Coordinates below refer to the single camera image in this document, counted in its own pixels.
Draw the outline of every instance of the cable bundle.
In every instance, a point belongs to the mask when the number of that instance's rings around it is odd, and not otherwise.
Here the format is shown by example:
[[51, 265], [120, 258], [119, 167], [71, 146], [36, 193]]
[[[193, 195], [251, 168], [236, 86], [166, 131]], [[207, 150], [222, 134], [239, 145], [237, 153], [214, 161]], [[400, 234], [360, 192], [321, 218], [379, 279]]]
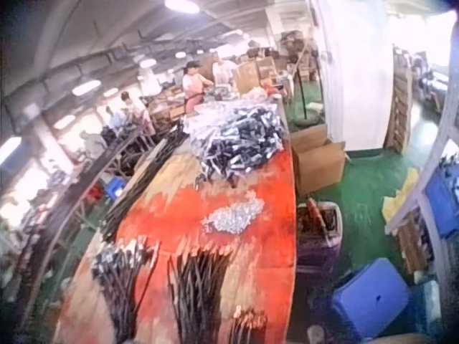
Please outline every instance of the cable bundle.
[[[98, 282], [107, 302], [115, 329], [115, 342], [121, 344], [136, 336], [138, 309], [158, 260], [159, 242], [146, 248], [145, 237], [132, 240], [127, 246], [104, 244], [93, 260], [93, 279]], [[134, 290], [138, 273], [150, 261], [150, 273], [141, 298], [136, 304]]]
[[158, 155], [150, 162], [142, 177], [139, 178], [136, 184], [129, 189], [126, 195], [106, 215], [100, 229], [105, 241], [110, 242], [115, 240], [118, 227], [126, 217], [132, 205], [137, 201], [138, 197], [145, 191], [148, 185], [150, 185], [155, 175], [171, 157], [175, 149], [179, 147], [187, 137], [188, 135], [184, 133], [183, 124], [181, 122], [171, 130], [166, 137], [164, 146], [158, 152]]
[[271, 104], [246, 104], [227, 110], [222, 123], [200, 128], [189, 125], [191, 144], [201, 163], [196, 185], [212, 180], [216, 173], [233, 187], [235, 177], [244, 176], [283, 151], [280, 116]]
[[181, 344], [217, 342], [220, 291], [232, 248], [198, 247], [169, 259], [168, 283]]
[[255, 312], [253, 308], [243, 310], [241, 306], [237, 306], [233, 315], [228, 344], [264, 343], [267, 321], [264, 312]]

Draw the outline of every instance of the ceiling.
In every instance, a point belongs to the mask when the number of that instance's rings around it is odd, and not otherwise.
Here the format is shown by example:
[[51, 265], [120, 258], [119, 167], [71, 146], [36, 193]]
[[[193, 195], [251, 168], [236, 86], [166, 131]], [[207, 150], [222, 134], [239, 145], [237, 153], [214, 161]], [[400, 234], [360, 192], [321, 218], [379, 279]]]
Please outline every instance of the ceiling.
[[[307, 23], [306, 0], [195, 0], [198, 14], [182, 14], [164, 0], [14, 1], [8, 13], [2, 49], [2, 97], [16, 126], [32, 118], [24, 108], [35, 103], [49, 124], [78, 114], [112, 87], [134, 83], [138, 59], [157, 60], [154, 72], [180, 67], [175, 53], [234, 42], [241, 29], [268, 35], [265, 9], [278, 9], [285, 29]], [[387, 0], [389, 10], [428, 13], [433, 0]], [[71, 89], [89, 79], [102, 86], [85, 97]]]

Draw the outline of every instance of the pink shirt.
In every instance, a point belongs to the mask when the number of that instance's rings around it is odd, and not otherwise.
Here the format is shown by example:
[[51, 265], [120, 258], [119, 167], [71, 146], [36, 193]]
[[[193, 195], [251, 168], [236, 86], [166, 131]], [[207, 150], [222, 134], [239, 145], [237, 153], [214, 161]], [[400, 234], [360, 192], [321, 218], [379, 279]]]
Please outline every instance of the pink shirt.
[[204, 83], [202, 82], [203, 79], [204, 77], [199, 73], [196, 73], [195, 75], [184, 75], [182, 85], [184, 87], [186, 99], [204, 91]]

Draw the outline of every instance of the worker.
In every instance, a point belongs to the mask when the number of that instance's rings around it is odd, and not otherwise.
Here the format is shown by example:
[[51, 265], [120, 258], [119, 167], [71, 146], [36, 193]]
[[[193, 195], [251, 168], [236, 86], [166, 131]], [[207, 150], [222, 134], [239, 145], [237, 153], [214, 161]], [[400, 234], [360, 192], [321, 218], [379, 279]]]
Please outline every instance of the worker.
[[215, 85], [231, 85], [235, 79], [237, 64], [221, 59], [218, 53], [214, 53], [213, 58], [212, 73], [214, 74]]
[[128, 108], [128, 119], [138, 127], [143, 128], [145, 135], [155, 135], [155, 129], [151, 122], [150, 115], [142, 101], [136, 98], [132, 100], [129, 92], [126, 91], [121, 93], [121, 100]]
[[127, 121], [126, 115], [122, 110], [113, 111], [110, 106], [105, 108], [107, 114], [110, 115], [110, 120], [108, 121], [108, 127], [112, 129], [116, 135], [124, 128], [124, 125]]
[[204, 102], [204, 86], [214, 83], [198, 73], [199, 63], [190, 61], [184, 68], [182, 85], [185, 92], [185, 113], [192, 113], [194, 106]]
[[82, 131], [80, 137], [85, 141], [85, 150], [91, 160], [97, 160], [107, 149], [107, 143], [99, 134], [89, 134]]

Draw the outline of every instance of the woman in pink shirt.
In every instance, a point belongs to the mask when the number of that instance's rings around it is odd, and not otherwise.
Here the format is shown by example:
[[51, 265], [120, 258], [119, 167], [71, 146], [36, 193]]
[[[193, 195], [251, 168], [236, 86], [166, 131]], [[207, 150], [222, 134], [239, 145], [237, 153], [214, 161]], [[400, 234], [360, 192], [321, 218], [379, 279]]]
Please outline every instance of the woman in pink shirt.
[[190, 61], [184, 68], [182, 85], [185, 92], [185, 113], [192, 113], [194, 106], [204, 101], [204, 86], [214, 83], [198, 73], [199, 63]]

